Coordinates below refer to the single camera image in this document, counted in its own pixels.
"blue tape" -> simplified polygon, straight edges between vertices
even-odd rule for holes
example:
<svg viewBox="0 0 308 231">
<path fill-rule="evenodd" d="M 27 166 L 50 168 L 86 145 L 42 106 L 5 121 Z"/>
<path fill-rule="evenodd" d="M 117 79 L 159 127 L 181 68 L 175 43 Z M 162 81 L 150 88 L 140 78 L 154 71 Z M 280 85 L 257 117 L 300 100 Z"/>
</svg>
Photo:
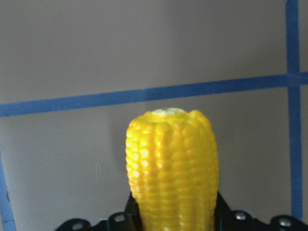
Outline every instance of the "blue tape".
<svg viewBox="0 0 308 231">
<path fill-rule="evenodd" d="M 15 231 L 15 223 L 11 208 L 11 203 L 7 195 L 7 187 L 5 182 L 2 160 L 0 156 L 0 213 L 4 231 Z"/>
<path fill-rule="evenodd" d="M 285 6 L 288 74 L 300 72 L 298 0 L 288 0 Z"/>
<path fill-rule="evenodd" d="M 308 84 L 308 73 L 297 76 L 275 75 L 233 80 L 194 83 L 141 90 L 73 96 L 56 99 L 0 104 L 0 117 L 58 112 L 80 108 L 137 103 L 245 90 L 280 88 Z"/>
<path fill-rule="evenodd" d="M 288 88 L 291 168 L 291 214 L 303 219 L 302 135 L 300 87 Z"/>
<path fill-rule="evenodd" d="M 285 7 L 288 74 L 300 72 L 298 0 L 288 0 Z M 288 88 L 291 168 L 291 213 L 303 219 L 302 134 L 300 87 Z"/>
</svg>

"corn on the cob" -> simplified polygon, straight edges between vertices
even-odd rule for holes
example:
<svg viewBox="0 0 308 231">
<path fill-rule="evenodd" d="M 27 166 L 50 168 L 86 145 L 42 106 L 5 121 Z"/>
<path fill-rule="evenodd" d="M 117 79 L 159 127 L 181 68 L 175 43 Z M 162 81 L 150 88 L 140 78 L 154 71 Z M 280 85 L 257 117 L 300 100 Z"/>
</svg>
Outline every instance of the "corn on the cob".
<svg viewBox="0 0 308 231">
<path fill-rule="evenodd" d="M 135 118 L 126 154 L 143 231 L 214 230 L 217 145 L 201 112 L 168 108 Z"/>
</svg>

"bolt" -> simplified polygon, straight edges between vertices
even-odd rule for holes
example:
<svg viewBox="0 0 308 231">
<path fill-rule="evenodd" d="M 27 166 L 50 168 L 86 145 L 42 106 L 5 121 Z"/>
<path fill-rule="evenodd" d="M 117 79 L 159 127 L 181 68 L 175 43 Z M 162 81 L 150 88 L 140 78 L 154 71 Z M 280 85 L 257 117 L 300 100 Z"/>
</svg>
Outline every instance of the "bolt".
<svg viewBox="0 0 308 231">
<path fill-rule="evenodd" d="M 291 221 L 288 218 L 280 218 L 279 224 L 284 227 L 290 227 L 292 225 Z"/>
<path fill-rule="evenodd" d="M 82 228 L 83 228 L 83 224 L 81 222 L 76 223 L 72 226 L 73 231 L 78 231 L 78 230 L 81 230 Z"/>
<path fill-rule="evenodd" d="M 125 216 L 123 214 L 117 215 L 115 217 L 116 222 L 121 222 L 121 221 L 124 221 L 124 220 L 125 220 Z"/>
<path fill-rule="evenodd" d="M 235 213 L 235 218 L 238 220 L 245 220 L 246 219 L 246 214 L 243 212 L 236 212 Z"/>
</svg>

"wall surface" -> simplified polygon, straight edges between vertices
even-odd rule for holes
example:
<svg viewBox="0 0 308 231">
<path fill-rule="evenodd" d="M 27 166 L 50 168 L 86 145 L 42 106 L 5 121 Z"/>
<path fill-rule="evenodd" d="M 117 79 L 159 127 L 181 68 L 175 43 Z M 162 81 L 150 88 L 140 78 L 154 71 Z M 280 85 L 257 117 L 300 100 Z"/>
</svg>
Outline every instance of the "wall surface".
<svg viewBox="0 0 308 231">
<path fill-rule="evenodd" d="M 2 1 L 0 103 L 285 74 L 284 7 L 284 0 Z M 302 71 L 307 15 L 301 0 Z M 304 211 L 306 92 L 302 87 Z M 96 224 L 122 210 L 126 128 L 162 107 L 209 117 L 219 190 L 232 208 L 263 222 L 290 214 L 287 89 L 278 88 L 0 118 L 16 229 L 54 230 L 71 218 Z"/>
</svg>

